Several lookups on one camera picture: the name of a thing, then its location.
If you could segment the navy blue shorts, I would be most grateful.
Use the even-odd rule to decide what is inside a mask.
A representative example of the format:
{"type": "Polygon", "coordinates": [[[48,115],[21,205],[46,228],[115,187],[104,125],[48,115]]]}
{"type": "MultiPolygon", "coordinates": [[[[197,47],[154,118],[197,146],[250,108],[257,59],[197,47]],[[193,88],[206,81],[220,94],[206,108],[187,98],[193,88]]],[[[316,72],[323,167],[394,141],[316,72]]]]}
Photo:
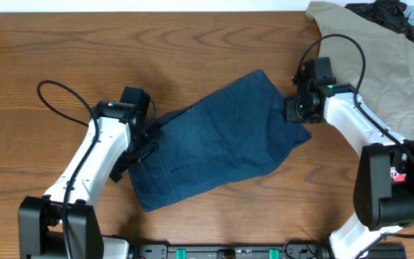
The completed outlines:
{"type": "Polygon", "coordinates": [[[311,134],[285,121],[284,96],[255,71],[146,128],[158,149],[129,176],[144,212],[266,176],[311,134]]]}

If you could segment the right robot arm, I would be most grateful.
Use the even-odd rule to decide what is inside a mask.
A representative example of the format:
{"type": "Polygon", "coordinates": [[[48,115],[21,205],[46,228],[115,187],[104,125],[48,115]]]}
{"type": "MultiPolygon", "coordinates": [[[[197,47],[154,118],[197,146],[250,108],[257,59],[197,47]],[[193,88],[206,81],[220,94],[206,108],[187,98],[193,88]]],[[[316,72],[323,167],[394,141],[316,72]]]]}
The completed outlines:
{"type": "Polygon", "coordinates": [[[337,83],[329,58],[301,60],[285,100],[290,123],[326,122],[359,156],[354,213],[325,245],[285,247],[288,258],[404,258],[402,247],[379,247],[414,224],[414,140],[390,130],[350,83],[337,83]]]}

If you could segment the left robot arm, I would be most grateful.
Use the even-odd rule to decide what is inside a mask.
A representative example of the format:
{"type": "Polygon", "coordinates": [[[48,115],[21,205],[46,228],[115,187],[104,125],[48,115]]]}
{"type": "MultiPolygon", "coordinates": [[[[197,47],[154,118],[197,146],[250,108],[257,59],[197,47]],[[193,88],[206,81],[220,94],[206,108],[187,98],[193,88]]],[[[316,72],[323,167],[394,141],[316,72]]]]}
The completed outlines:
{"type": "Polygon", "coordinates": [[[119,101],[91,109],[88,131],[68,167],[41,197],[18,211],[21,258],[136,258],[123,237],[102,235],[96,217],[108,179],[120,181],[158,148],[144,131],[150,96],[125,87],[119,101]]]}

